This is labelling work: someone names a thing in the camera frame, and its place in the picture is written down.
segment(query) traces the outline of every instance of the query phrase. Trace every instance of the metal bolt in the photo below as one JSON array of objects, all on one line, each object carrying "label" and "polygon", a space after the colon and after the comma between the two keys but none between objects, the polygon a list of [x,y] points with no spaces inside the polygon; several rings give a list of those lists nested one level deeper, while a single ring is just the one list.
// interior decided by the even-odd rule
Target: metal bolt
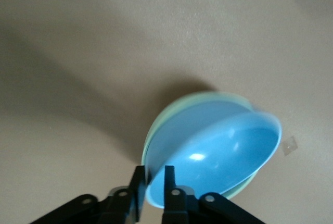
[{"label": "metal bolt", "polygon": [[214,196],[212,195],[206,195],[204,198],[207,202],[213,202],[215,200]]},{"label": "metal bolt", "polygon": [[90,202],[92,202],[92,199],[84,199],[81,203],[82,204],[89,204]]},{"label": "metal bolt", "polygon": [[126,196],[127,195],[127,192],[126,191],[122,191],[118,194],[119,196]]},{"label": "metal bolt", "polygon": [[172,195],[180,195],[181,192],[178,189],[174,189],[174,190],[171,191],[171,194]]}]

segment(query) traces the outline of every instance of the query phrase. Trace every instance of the plastic bowl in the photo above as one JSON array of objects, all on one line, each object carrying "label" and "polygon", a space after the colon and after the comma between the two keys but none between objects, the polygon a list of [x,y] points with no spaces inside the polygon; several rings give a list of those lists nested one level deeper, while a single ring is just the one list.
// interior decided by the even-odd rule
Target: plastic bowl
[{"label": "plastic bowl", "polygon": [[231,198],[243,190],[271,158],[281,125],[255,110],[245,98],[205,92],[182,97],[152,124],[142,164],[151,178],[147,201],[163,208],[164,166],[175,166],[177,185],[196,197],[217,192]]}]

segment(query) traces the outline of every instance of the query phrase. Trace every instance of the blue bowl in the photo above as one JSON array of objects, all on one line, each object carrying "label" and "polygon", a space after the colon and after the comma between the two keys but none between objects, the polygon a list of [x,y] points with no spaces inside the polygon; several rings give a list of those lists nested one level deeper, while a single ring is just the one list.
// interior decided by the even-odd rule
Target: blue bowl
[{"label": "blue bowl", "polygon": [[151,177],[147,200],[163,208],[165,165],[175,166],[177,185],[193,188],[196,197],[216,192],[230,198],[271,158],[280,138],[278,119],[243,97],[185,96],[169,105],[148,132],[142,158]]}]

